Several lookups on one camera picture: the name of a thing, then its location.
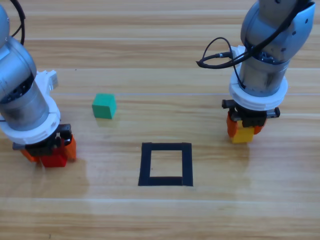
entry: green cube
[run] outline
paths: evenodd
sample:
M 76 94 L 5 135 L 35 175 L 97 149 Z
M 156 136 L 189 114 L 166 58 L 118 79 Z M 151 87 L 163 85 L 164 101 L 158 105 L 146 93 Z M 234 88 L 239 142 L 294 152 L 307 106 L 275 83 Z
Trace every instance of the green cube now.
M 92 103 L 92 109 L 96 119 L 112 119 L 117 110 L 115 95 L 98 93 Z

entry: table surface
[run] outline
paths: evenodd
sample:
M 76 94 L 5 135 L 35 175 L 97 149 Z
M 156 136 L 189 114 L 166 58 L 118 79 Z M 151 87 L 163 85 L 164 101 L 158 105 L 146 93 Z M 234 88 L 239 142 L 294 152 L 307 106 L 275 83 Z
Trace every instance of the table surface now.
M 0 0 L 19 26 L 15 9 Z M 23 0 L 25 47 L 56 70 L 52 97 L 76 162 L 44 169 L 0 134 L 1 240 L 320 239 L 320 25 L 287 71 L 281 117 L 249 144 L 226 126 L 232 69 L 197 67 L 240 30 L 254 0 Z M 225 52 L 219 41 L 213 52 Z M 96 93 L 115 94 L 113 120 Z M 138 186 L 143 142 L 192 143 L 193 184 Z M 181 176 L 179 152 L 153 152 L 152 176 Z

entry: black square outline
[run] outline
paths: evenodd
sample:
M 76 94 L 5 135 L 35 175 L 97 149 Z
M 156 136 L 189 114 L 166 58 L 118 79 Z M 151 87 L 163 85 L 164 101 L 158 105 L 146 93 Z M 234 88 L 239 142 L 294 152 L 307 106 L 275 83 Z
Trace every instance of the black square outline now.
M 152 176 L 152 151 L 182 151 L 181 176 Z M 193 187 L 192 144 L 191 143 L 152 143 L 143 142 L 138 186 L 188 186 Z

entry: white ring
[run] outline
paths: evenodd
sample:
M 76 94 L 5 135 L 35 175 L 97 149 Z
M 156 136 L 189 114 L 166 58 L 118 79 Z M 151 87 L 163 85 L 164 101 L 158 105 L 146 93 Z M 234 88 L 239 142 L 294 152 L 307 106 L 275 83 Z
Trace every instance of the white ring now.
M 7 122 L 0 122 L 4 134 L 14 143 L 21 145 L 35 144 L 48 138 L 60 124 L 60 111 L 56 102 L 49 95 L 44 96 L 49 106 L 49 115 L 43 124 L 28 131 L 13 130 Z

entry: black cable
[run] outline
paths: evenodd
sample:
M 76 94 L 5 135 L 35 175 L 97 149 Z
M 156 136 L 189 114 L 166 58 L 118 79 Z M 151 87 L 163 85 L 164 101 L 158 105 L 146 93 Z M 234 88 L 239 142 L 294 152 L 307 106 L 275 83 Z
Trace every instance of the black cable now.
M 11 37 L 14 37 L 15 35 L 17 35 L 17 33 L 20 31 L 22 25 L 19 26 L 19 28 L 15 31 L 14 34 L 11 35 Z
M 20 43 L 21 43 L 21 45 L 23 45 L 25 43 L 25 38 L 26 38 L 26 29 L 25 29 L 26 15 L 25 15 L 24 10 L 22 9 L 20 3 L 18 2 L 18 0 L 10 0 L 10 1 L 14 5 L 15 9 L 17 10 L 17 12 L 19 14 L 20 22 L 21 22 L 20 27 L 12 36 L 14 37 L 21 30 Z
M 243 61 L 251 58 L 255 54 L 259 53 L 262 49 L 264 49 L 267 45 L 269 45 L 281 32 L 285 31 L 290 26 L 291 22 L 297 16 L 297 14 L 303 9 L 305 9 L 306 5 L 308 4 L 310 4 L 310 1 L 308 0 L 298 0 L 293 10 L 291 11 L 291 13 L 288 15 L 288 17 L 283 21 L 283 23 L 271 36 L 269 36 L 266 40 L 259 43 L 258 45 L 252 47 L 251 49 L 248 49 L 248 51 L 237 56 L 236 58 L 231 59 L 230 61 L 219 64 L 219 65 L 208 65 L 204 63 L 209 59 L 216 58 L 216 54 L 215 54 L 215 55 L 203 57 L 200 61 L 197 61 L 196 63 L 198 64 L 199 67 L 205 68 L 205 69 L 225 69 L 229 67 L 235 67 L 235 65 L 238 65 Z
M 234 54 L 233 54 L 233 52 L 232 52 L 231 44 L 230 44 L 230 42 L 229 42 L 226 38 L 221 37 L 221 36 L 215 38 L 214 40 L 212 40 L 212 41 L 209 43 L 209 45 L 208 45 L 208 46 L 206 47 L 206 49 L 204 50 L 202 59 L 205 59 L 206 53 L 207 53 L 209 47 L 211 46 L 211 44 L 213 44 L 215 41 L 217 41 L 217 40 L 219 40 L 219 39 L 224 40 L 224 41 L 228 44 L 229 52 L 222 52 L 222 53 L 217 53 L 217 54 L 215 54 L 215 55 L 211 55 L 211 56 L 210 56 L 210 57 L 211 57 L 210 59 L 230 58 L 230 59 L 231 59 L 231 62 L 234 63 Z M 235 75 L 236 75 L 236 77 L 237 77 L 237 79 L 238 79 L 238 82 L 241 84 L 241 86 L 242 86 L 243 88 L 246 88 L 246 87 L 243 85 L 243 83 L 241 82 L 241 80 L 240 80 L 240 77 L 239 77 L 239 75 L 238 75 L 238 71 L 237 71 L 237 68 L 236 68 L 236 65 L 235 65 L 235 64 L 233 64 L 233 69 L 234 69 Z

